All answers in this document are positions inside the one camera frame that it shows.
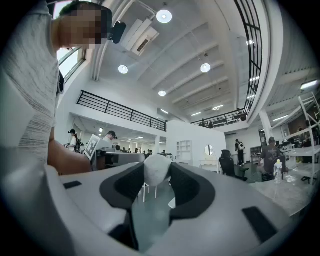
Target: gray t-shirt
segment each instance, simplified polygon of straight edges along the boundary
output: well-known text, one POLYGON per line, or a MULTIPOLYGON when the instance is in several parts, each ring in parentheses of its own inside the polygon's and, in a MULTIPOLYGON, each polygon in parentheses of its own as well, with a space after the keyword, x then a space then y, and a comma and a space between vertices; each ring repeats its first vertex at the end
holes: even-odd
POLYGON ((19 148, 35 154, 44 164, 59 99, 59 62, 51 43, 51 22, 46 1, 39 2, 17 26, 0 60, 8 81, 1 86, 15 87, 35 112, 19 148))
POLYGON ((261 158, 264 159, 264 170, 267 173, 273 173, 274 160, 280 156, 281 152, 275 145, 268 145, 263 148, 261 158))

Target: black metal railing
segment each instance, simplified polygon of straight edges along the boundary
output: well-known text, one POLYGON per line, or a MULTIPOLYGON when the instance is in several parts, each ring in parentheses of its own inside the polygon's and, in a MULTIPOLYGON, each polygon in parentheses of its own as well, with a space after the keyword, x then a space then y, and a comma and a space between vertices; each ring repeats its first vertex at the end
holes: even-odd
POLYGON ((249 51, 249 81, 244 109, 248 114, 254 103, 261 76, 263 45, 260 21, 253 0, 234 0, 240 13, 249 51))
POLYGON ((227 126, 231 124, 236 124, 238 122, 245 121, 247 119, 247 114, 245 109, 238 109, 225 114, 220 114, 207 119, 191 122, 190 124, 204 126, 207 128, 217 128, 221 126, 227 126))
POLYGON ((115 103, 111 100, 102 98, 84 90, 81 90, 81 95, 77 101, 77 104, 144 126, 152 127, 164 132, 167 131, 167 122, 158 120, 147 114, 141 113, 132 108, 115 103))

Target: backpack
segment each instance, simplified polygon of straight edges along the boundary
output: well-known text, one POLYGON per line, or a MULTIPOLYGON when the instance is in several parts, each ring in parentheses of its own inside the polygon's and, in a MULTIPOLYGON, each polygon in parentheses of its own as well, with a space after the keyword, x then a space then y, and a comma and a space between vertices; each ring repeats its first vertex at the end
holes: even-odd
POLYGON ((239 142, 238 149, 239 150, 244 150, 245 149, 245 145, 242 142, 239 142))

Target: air conditioner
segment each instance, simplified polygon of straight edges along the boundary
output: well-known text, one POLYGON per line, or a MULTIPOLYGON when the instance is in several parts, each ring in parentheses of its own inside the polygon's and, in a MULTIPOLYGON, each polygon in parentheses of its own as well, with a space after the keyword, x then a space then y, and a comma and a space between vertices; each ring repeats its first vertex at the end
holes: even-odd
POLYGON ((121 45, 126 50, 141 56, 146 46, 159 35, 159 33, 151 27, 151 23, 152 21, 149 19, 146 19, 144 22, 137 19, 125 35, 121 45))

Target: round mirror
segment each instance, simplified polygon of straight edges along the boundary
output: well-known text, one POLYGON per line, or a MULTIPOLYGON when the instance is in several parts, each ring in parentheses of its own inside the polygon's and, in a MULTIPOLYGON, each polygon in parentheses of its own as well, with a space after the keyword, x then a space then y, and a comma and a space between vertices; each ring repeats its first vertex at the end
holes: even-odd
POLYGON ((214 154, 214 147, 208 144, 205 146, 204 152, 207 156, 212 156, 214 154))

